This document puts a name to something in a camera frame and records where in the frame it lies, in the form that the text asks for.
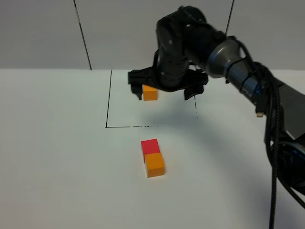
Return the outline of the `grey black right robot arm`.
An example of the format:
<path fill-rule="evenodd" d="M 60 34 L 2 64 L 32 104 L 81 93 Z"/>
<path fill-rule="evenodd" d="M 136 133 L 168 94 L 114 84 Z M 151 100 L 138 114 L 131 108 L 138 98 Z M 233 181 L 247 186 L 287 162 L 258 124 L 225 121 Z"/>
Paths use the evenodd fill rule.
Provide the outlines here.
<path fill-rule="evenodd" d="M 157 22 L 158 48 L 151 67 L 128 73 L 133 94 L 142 97 L 143 85 L 175 92 L 184 98 L 202 94 L 209 77 L 223 78 L 266 117 L 265 142 L 273 141 L 267 156 L 277 154 L 280 182 L 300 193 L 305 191 L 305 96 L 272 76 L 252 60 L 245 45 L 207 23 L 192 6 Z"/>

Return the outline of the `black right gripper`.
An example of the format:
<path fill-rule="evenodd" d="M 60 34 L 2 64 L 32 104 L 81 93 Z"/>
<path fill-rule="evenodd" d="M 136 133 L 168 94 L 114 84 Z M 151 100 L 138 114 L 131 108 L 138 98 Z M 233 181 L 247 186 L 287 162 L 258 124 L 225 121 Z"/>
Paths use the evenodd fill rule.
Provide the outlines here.
<path fill-rule="evenodd" d="M 204 92 L 208 77 L 199 70 L 189 69 L 192 61 L 185 54 L 185 39 L 192 25 L 205 21 L 203 13 L 192 6 L 180 6 L 177 11 L 158 20 L 158 49 L 153 65 L 128 72 L 128 84 L 139 100 L 142 99 L 143 85 L 165 92 L 184 90 L 185 100 Z"/>

